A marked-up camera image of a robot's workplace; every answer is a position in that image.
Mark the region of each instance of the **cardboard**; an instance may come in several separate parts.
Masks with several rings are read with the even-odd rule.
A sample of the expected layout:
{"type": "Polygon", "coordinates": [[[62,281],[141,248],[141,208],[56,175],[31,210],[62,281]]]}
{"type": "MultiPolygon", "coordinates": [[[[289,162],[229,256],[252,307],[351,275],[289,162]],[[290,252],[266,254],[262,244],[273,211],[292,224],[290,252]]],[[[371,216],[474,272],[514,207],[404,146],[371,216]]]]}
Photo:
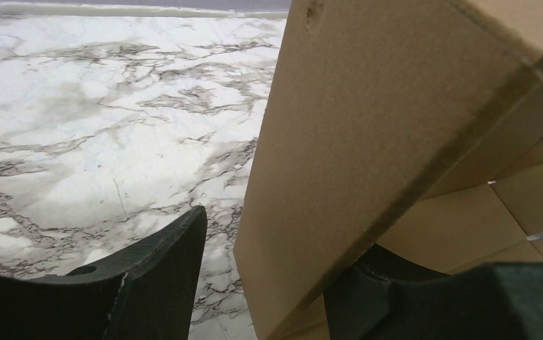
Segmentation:
{"type": "Polygon", "coordinates": [[[543,165],[492,185],[527,235],[543,232],[543,165]]]}
{"type": "Polygon", "coordinates": [[[314,326],[296,331],[295,333],[290,334],[290,337],[283,337],[282,339],[290,340],[329,340],[329,329],[327,322],[321,322],[315,324],[314,326]]]}
{"type": "Polygon", "coordinates": [[[258,338],[327,339],[307,308],[386,231],[412,252],[438,228],[408,256],[446,272],[543,259],[516,218],[543,221],[513,196],[539,191],[506,185],[543,163],[515,167],[532,148],[543,0],[293,1],[234,248],[258,338]]]}

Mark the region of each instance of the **gray marble veining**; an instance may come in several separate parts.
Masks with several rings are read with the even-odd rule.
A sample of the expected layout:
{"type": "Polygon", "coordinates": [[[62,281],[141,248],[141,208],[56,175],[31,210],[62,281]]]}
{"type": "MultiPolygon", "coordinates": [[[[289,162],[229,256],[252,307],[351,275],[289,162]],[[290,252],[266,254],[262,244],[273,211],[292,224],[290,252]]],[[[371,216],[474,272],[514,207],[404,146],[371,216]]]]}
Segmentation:
{"type": "Polygon", "coordinates": [[[232,247],[284,24],[0,16],[0,274],[65,274],[202,204],[192,338],[255,339],[232,247]]]}

